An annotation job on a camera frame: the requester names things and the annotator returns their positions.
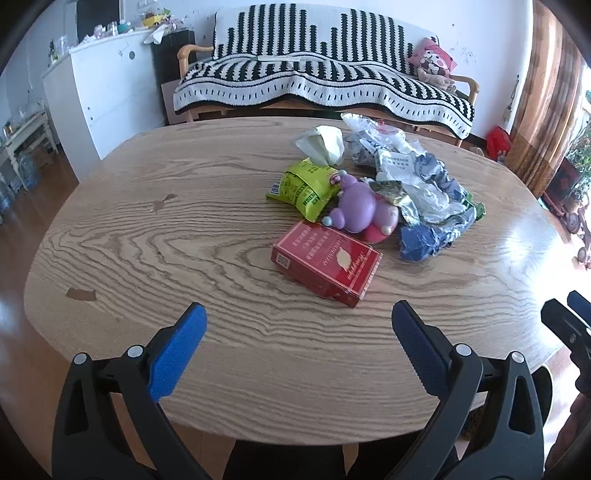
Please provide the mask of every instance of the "blue gripper pad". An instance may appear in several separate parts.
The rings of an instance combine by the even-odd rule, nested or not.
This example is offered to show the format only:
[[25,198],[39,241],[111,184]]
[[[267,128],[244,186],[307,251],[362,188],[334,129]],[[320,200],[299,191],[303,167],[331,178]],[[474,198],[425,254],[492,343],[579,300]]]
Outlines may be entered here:
[[591,303],[585,297],[573,290],[566,298],[566,302],[588,325],[591,325]]
[[449,357],[452,344],[438,328],[425,325],[405,300],[397,302],[392,308],[392,329],[427,393],[439,399],[445,398],[449,390],[447,377],[450,362],[446,362],[442,354],[449,346]]
[[154,402],[173,392],[207,329],[205,308],[198,303],[193,304],[181,320],[150,366],[148,390]]

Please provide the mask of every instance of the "brown curtain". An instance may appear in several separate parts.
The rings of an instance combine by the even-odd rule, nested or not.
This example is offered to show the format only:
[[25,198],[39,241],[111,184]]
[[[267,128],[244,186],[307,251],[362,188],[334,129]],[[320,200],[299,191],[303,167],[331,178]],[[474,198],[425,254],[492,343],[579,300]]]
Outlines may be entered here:
[[568,149],[583,99],[585,67],[563,26],[547,7],[534,0],[530,69],[505,164],[536,198],[550,184]]

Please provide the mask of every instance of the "plastic bottle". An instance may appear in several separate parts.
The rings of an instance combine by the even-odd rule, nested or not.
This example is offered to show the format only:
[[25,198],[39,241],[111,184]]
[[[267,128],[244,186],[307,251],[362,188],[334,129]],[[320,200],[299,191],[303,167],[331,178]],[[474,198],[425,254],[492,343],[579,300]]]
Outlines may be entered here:
[[4,179],[0,179],[0,212],[8,210],[13,203],[14,193],[12,192],[11,188],[6,185]]
[[39,183],[39,171],[37,165],[30,155],[22,155],[18,160],[18,172],[21,174],[23,182],[28,190]]

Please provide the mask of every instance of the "sofa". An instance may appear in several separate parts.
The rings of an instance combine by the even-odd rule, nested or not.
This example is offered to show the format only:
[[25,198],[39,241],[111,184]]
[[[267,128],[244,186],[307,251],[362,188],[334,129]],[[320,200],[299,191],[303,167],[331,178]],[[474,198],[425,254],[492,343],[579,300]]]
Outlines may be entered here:
[[[174,109],[191,121],[199,112],[239,108],[312,108],[373,112],[466,138],[478,84],[451,95],[417,78],[408,61],[425,38],[415,25],[371,12],[308,4],[222,9],[211,47],[178,52],[181,82]],[[212,56],[189,66],[192,51]]]

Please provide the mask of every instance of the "wooden table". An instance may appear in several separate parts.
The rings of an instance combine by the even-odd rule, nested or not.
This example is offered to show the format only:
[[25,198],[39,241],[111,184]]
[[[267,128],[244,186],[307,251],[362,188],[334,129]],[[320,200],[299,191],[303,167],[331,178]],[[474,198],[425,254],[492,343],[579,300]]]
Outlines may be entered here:
[[[384,259],[355,309],[279,273],[271,245],[298,213],[264,193],[301,158],[294,137],[320,124],[344,128],[221,119],[122,144],[45,235],[25,288],[31,323],[66,358],[106,358],[145,344],[199,301],[207,333],[163,409],[208,432],[278,443],[350,443],[424,426],[437,400],[392,332],[398,300],[483,356],[519,350],[536,369],[557,350],[540,309],[571,287],[562,241],[509,170],[440,141],[421,137],[487,210],[452,248],[410,264],[380,244]],[[177,197],[154,211],[168,194]],[[67,298],[70,287],[96,290],[97,300]]]

